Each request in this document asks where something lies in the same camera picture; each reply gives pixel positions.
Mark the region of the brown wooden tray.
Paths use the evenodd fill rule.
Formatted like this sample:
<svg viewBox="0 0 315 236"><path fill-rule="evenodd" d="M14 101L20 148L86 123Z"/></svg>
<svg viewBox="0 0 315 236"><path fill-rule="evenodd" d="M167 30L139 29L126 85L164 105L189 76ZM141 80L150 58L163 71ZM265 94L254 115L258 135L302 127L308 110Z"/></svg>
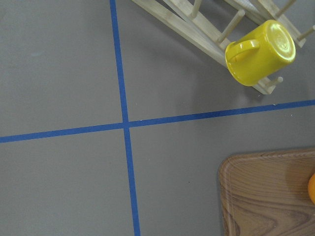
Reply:
<svg viewBox="0 0 315 236"><path fill-rule="evenodd" d="M308 181L313 148L237 154L219 168L226 236L312 236L315 206Z"/></svg>

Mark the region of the wooden dish rack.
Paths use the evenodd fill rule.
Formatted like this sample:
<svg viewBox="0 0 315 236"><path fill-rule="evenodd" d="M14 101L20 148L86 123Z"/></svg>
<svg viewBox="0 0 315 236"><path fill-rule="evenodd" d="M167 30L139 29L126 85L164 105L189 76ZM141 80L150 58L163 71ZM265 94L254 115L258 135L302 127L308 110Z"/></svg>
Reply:
<svg viewBox="0 0 315 236"><path fill-rule="evenodd" d="M285 12L293 5L291 0L281 8L272 0L231 0L229 4L237 12L223 31L218 30L200 12L199 0L138 0L136 4L226 68L225 50L231 43L228 36L244 17L249 17L258 26L268 20L280 22L290 33L295 48L303 47L306 38L315 30L311 27L300 32L285 16ZM271 94L282 81L282 77L270 80L267 76L251 87L262 94Z"/></svg>

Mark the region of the orange fruit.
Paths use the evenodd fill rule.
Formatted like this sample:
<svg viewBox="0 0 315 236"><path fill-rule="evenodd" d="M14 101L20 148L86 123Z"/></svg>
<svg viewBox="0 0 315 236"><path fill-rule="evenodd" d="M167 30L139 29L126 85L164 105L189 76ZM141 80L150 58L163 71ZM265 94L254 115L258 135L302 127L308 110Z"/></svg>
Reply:
<svg viewBox="0 0 315 236"><path fill-rule="evenodd" d="M315 174L308 181L308 195L313 204L315 204Z"/></svg>

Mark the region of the yellow mug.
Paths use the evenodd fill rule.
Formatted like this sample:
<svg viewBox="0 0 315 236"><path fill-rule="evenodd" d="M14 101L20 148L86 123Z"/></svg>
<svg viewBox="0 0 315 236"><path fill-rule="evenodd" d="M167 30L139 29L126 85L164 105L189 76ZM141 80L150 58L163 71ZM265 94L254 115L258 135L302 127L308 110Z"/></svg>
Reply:
<svg viewBox="0 0 315 236"><path fill-rule="evenodd" d="M296 58L294 41L283 24L268 20L250 33L231 42L225 62L233 78L244 86L292 64Z"/></svg>

